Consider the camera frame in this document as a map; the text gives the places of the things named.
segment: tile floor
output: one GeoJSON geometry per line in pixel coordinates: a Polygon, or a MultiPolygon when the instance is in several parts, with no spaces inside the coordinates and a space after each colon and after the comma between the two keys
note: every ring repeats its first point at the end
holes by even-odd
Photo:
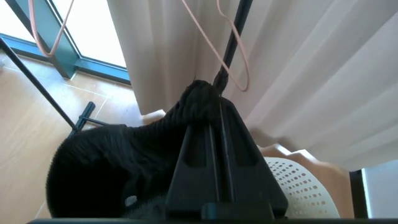
{"type": "MultiPolygon", "coordinates": [[[[96,105],[91,117],[107,123],[140,126],[156,119],[141,116],[129,86],[84,73],[64,80],[50,64],[21,59],[74,122],[89,101],[96,105]]],[[[71,129],[3,52],[0,61],[0,223],[49,218],[47,170],[71,129]]]]}

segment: pink cord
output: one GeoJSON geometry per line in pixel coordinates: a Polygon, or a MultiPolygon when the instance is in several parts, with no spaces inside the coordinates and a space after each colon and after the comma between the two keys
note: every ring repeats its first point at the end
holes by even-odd
{"type": "Polygon", "coordinates": [[[60,28],[60,31],[58,32],[58,36],[55,39],[55,43],[52,46],[52,49],[51,49],[50,53],[47,53],[44,50],[44,47],[43,47],[43,45],[42,45],[42,43],[40,41],[39,35],[37,33],[36,18],[35,18],[35,7],[34,7],[33,0],[29,0],[29,18],[30,18],[30,26],[32,27],[33,38],[36,40],[36,44],[37,44],[38,48],[40,49],[40,51],[43,53],[44,56],[52,57],[55,54],[55,50],[57,49],[58,44],[60,43],[62,32],[65,29],[65,26],[67,24],[69,12],[70,12],[70,9],[72,8],[73,2],[74,2],[74,0],[72,0],[71,3],[70,3],[70,6],[69,6],[69,9],[68,9],[68,12],[67,12],[67,16],[65,16],[65,18],[63,20],[62,26],[60,28]]]}
{"type": "Polygon", "coordinates": [[[198,29],[200,30],[201,34],[203,35],[203,37],[205,38],[205,40],[207,41],[207,44],[210,46],[210,48],[213,50],[214,54],[216,55],[216,57],[218,58],[218,60],[221,62],[222,66],[224,67],[224,69],[226,70],[226,72],[228,73],[229,77],[231,77],[231,79],[235,82],[236,86],[238,86],[238,88],[242,91],[247,91],[249,89],[249,83],[250,83],[250,79],[249,79],[249,63],[248,63],[248,58],[246,57],[246,53],[244,51],[244,45],[242,43],[242,40],[238,34],[238,31],[236,30],[236,27],[233,23],[233,21],[228,18],[225,14],[223,14],[223,12],[221,11],[220,8],[220,0],[217,0],[217,9],[219,14],[224,17],[230,24],[232,31],[234,33],[234,36],[236,38],[236,41],[239,45],[239,49],[242,53],[243,56],[243,60],[244,60],[244,66],[246,67],[246,74],[247,74],[247,78],[248,78],[248,82],[246,83],[246,87],[243,88],[238,81],[235,79],[234,75],[232,74],[232,72],[229,70],[229,68],[226,66],[226,64],[224,63],[223,59],[221,58],[221,56],[219,55],[219,53],[217,52],[217,50],[214,48],[213,44],[211,43],[211,41],[209,40],[209,38],[207,37],[205,31],[203,31],[203,29],[201,28],[199,22],[197,21],[196,17],[193,15],[191,9],[189,8],[188,4],[185,2],[185,0],[181,0],[182,3],[184,4],[185,8],[187,9],[188,13],[191,15],[193,21],[195,22],[195,24],[197,25],[198,29]]]}

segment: black garment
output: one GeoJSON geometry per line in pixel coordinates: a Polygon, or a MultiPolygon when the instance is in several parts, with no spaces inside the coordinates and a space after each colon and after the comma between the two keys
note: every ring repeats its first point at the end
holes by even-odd
{"type": "Polygon", "coordinates": [[[53,217],[120,217],[156,195],[166,194],[185,130],[216,124],[218,91],[193,82],[159,121],[138,128],[109,125],[82,131],[57,149],[47,177],[53,217]],[[125,199],[137,202],[126,208],[125,199]]]}

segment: drying rack leg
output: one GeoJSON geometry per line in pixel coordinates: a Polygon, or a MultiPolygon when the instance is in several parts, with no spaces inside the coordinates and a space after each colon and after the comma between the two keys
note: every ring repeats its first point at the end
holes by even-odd
{"type": "Polygon", "coordinates": [[[76,124],[68,117],[68,115],[62,110],[62,108],[58,105],[58,103],[51,97],[50,93],[43,87],[43,85],[34,77],[34,75],[29,71],[29,69],[22,63],[19,57],[15,54],[15,52],[5,43],[5,41],[0,38],[0,47],[6,53],[6,55],[14,62],[15,65],[21,70],[21,72],[30,80],[30,82],[40,91],[40,93],[45,97],[45,99],[50,102],[50,104],[57,110],[57,112],[61,115],[61,117],[69,124],[72,128],[72,132],[69,136],[76,134],[81,131],[87,121],[100,124],[107,125],[102,121],[97,121],[95,119],[91,119],[90,115],[95,109],[95,104],[93,102],[88,102],[85,110],[79,116],[79,120],[76,124]]]}

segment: perforated plastic basket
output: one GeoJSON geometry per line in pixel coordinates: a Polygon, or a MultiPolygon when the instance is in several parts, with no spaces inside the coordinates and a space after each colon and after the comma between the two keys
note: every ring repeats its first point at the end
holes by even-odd
{"type": "Polygon", "coordinates": [[[289,159],[265,157],[289,201],[289,218],[339,218],[326,188],[306,168],[289,159]]]}

